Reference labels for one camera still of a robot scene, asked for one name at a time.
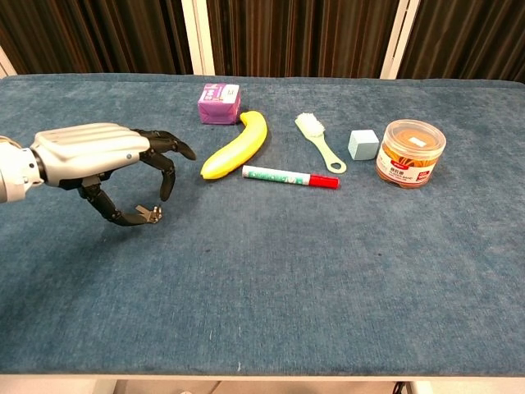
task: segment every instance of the banana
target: banana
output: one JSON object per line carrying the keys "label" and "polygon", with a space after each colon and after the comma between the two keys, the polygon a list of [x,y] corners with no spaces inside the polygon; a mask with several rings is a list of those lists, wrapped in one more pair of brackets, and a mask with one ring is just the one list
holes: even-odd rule
{"label": "banana", "polygon": [[250,159],[263,144],[267,135],[266,121],[261,113],[248,111],[240,114],[245,128],[237,138],[220,148],[203,165],[204,179],[218,179]]}

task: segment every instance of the striped curtain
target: striped curtain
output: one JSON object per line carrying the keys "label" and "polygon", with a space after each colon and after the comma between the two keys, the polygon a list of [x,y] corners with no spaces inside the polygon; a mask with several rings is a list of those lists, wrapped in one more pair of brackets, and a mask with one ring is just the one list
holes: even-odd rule
{"label": "striped curtain", "polygon": [[180,0],[0,0],[0,46],[19,74],[192,74]]}
{"label": "striped curtain", "polygon": [[525,82],[525,1],[421,0],[398,78]]}
{"label": "striped curtain", "polygon": [[378,78],[399,0],[208,0],[218,75]]}

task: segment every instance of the light blue cube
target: light blue cube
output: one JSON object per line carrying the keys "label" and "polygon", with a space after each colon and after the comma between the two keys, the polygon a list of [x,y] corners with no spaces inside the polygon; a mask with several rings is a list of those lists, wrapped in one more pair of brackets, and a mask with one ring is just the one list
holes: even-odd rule
{"label": "light blue cube", "polygon": [[379,140],[374,130],[352,130],[348,151],[353,160],[370,160],[376,157]]}

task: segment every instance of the robotic hand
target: robotic hand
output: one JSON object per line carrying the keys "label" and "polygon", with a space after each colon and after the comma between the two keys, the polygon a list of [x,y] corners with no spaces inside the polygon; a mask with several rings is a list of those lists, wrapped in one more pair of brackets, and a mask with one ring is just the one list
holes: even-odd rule
{"label": "robotic hand", "polygon": [[195,160],[194,151],[167,131],[131,130],[115,123],[41,131],[25,149],[0,136],[0,203],[24,199],[28,189],[46,183],[77,189],[104,218],[120,226],[156,223],[162,217],[159,207],[149,211],[139,205],[139,213],[123,213],[100,184],[116,169],[140,160],[162,172],[160,198],[166,201],[175,184],[175,166],[162,155],[169,150]]}

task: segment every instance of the clear plastic container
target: clear plastic container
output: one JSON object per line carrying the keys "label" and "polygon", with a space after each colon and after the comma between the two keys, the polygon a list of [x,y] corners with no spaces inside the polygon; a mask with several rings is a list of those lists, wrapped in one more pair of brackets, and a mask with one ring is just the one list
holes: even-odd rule
{"label": "clear plastic container", "polygon": [[386,127],[377,154],[377,175],[401,187],[423,186],[430,180],[445,145],[443,133],[424,121],[393,121]]}

